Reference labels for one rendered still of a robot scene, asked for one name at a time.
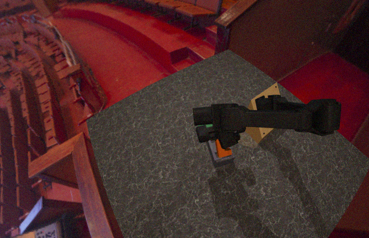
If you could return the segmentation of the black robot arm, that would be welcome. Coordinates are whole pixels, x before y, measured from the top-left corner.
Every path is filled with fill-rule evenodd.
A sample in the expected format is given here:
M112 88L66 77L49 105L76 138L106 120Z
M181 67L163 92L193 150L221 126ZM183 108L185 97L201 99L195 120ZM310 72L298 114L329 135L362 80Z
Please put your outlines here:
M194 126L212 124L222 149L238 143L245 127L294 129L325 136L339 130L341 102L316 99L307 104L288 102L281 95L265 95L255 99L257 110L232 104L211 104L193 108Z

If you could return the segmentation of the orange l-shaped part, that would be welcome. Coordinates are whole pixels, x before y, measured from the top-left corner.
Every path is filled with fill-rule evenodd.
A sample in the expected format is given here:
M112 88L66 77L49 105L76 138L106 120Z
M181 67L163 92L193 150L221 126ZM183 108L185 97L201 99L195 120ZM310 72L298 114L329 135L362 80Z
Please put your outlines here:
M222 149L218 139L215 141L215 144L216 144L217 156L219 158L232 155L232 151L230 148Z

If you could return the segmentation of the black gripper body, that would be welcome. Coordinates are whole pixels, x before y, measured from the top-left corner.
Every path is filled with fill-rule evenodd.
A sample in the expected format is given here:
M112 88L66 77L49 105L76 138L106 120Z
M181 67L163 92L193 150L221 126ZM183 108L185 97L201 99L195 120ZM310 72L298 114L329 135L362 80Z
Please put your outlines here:
M242 130L236 131L236 132L237 133L243 133L243 132L245 132L245 130L246 130L246 127L243 128ZM209 141L210 138L215 138L215 134L216 134L217 131L218 130L212 129L212 127L210 127L210 130L208 130L206 125L196 127L196 133L197 133L197 136L198 136L198 139L199 139L200 143Z

